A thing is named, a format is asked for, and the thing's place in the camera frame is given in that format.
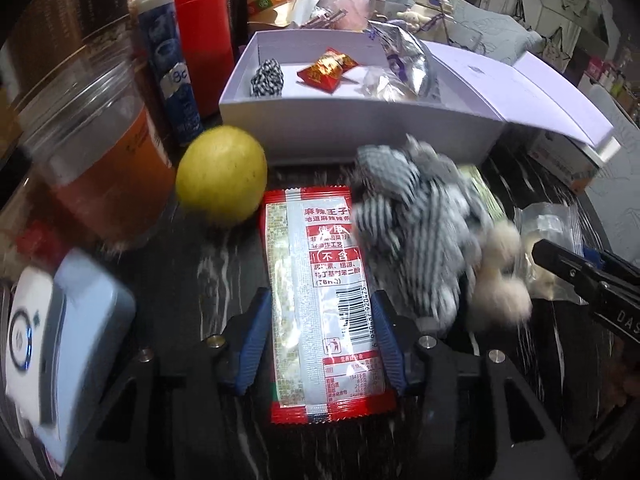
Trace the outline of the red snack packet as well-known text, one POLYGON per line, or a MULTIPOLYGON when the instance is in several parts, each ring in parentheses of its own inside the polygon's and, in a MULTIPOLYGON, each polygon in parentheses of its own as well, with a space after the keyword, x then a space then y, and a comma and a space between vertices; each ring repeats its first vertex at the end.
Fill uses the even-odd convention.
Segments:
POLYGON ((262 242, 272 293, 278 425, 392 410, 346 186, 265 192, 262 242))

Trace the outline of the checkered plush toy with pompoms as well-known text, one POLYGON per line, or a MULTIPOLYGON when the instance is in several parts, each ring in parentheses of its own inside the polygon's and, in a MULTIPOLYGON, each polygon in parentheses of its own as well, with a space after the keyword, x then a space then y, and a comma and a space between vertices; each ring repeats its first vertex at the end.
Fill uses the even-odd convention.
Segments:
POLYGON ((509 272, 521 234, 512 221, 491 218, 472 178, 450 158, 409 136, 402 148, 363 145, 355 164, 357 240, 396 272, 421 332, 447 333, 462 304, 472 332, 530 319, 527 287, 509 272))

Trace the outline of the checkered fabric scrunchie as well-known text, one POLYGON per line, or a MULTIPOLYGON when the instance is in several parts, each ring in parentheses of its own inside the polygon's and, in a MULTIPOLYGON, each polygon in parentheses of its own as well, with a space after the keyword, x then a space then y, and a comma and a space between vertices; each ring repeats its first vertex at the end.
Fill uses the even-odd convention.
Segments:
POLYGON ((274 58, 260 64, 250 80, 250 95, 280 96, 284 86, 284 76, 280 63, 274 58))

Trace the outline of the light blue chair cushion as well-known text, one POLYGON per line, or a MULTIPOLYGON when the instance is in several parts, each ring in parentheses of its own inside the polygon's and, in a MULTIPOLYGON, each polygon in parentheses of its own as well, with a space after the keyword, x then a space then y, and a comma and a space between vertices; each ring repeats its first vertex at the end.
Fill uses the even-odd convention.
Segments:
POLYGON ((588 98, 613 125, 620 149, 587 188, 608 242, 616 255, 639 265, 639 128, 600 84, 588 98))

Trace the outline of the small cardboard box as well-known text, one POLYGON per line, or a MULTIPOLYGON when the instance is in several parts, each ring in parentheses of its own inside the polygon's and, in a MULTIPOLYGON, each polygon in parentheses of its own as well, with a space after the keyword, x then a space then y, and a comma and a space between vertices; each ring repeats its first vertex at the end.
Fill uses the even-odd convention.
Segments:
POLYGON ((589 145, 553 132, 538 133, 529 143, 527 155, 575 194, 585 191, 604 166, 589 145))

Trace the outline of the yellow lemon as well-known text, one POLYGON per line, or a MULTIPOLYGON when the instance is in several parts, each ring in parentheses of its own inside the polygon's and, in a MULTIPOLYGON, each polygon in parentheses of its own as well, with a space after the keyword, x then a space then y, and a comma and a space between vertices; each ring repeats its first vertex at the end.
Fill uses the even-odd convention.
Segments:
POLYGON ((218 126, 188 147, 176 173, 176 195, 183 209, 228 229, 244 222, 262 202, 268 177, 266 154, 248 132, 218 126))

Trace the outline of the light blue white device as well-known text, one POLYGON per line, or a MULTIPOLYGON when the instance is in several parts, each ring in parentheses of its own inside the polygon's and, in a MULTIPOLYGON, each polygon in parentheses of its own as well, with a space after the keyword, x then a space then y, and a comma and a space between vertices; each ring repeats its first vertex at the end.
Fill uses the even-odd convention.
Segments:
POLYGON ((55 274, 28 266, 17 280, 6 395, 56 466, 66 466, 98 408, 135 313, 129 289, 76 248, 55 274))

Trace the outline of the clear jar with orange label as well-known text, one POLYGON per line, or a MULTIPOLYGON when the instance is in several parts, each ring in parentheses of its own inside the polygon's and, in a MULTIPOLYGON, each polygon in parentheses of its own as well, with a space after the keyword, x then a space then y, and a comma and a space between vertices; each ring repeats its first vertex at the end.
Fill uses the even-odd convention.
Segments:
POLYGON ((144 245, 174 192, 129 52, 67 64, 18 113, 21 148, 54 197, 116 250, 144 245))

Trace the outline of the white open gift box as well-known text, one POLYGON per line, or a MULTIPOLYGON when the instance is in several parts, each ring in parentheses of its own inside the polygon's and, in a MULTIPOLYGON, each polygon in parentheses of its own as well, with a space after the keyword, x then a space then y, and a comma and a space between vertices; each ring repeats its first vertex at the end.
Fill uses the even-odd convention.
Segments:
POLYGON ((256 32, 222 92, 221 118, 262 144, 270 164, 349 162, 363 145, 424 141, 479 164, 510 127, 597 148, 612 124, 535 55, 513 65, 425 41, 410 70, 373 32, 256 32))

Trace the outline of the silver foil bag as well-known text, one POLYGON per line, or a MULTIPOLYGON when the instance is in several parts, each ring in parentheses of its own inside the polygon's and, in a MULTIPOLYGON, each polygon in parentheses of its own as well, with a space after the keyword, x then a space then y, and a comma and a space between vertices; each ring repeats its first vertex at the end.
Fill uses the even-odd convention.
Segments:
POLYGON ((411 32, 393 24, 370 21, 369 36, 380 43, 387 67, 370 67, 360 92, 386 102, 439 103, 439 81, 428 47, 411 32))

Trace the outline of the red gold candy wrapper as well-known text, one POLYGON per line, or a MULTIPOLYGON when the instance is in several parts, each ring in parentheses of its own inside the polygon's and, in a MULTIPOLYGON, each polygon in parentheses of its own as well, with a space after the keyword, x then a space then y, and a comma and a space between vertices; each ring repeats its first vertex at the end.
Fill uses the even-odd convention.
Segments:
POLYGON ((314 64, 300 70, 297 77, 311 88, 332 94, 340 85, 344 73, 358 66, 348 54, 327 48, 314 64))

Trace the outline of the white astronaut figurine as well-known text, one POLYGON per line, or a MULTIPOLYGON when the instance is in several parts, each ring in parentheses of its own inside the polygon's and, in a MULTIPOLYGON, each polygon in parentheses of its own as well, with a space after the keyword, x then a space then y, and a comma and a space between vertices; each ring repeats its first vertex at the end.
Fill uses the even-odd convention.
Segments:
POLYGON ((448 44, 455 3, 456 0, 412 0, 412 5, 396 16, 419 39, 448 44))

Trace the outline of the blue white tube can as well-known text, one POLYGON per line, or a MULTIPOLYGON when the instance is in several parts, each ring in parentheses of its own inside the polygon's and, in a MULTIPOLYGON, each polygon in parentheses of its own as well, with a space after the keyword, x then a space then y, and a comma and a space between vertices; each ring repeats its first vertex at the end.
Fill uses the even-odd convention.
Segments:
POLYGON ((177 143, 187 146, 204 129, 182 52, 175 0, 132 0, 132 6, 177 143))

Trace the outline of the red cylindrical canister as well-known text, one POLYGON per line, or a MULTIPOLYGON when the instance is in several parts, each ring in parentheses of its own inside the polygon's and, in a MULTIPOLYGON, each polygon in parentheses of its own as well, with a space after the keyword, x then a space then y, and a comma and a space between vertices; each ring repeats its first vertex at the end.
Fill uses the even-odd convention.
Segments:
POLYGON ((227 0, 175 0, 182 53, 191 77, 198 112, 218 112, 224 87, 233 72, 227 0))

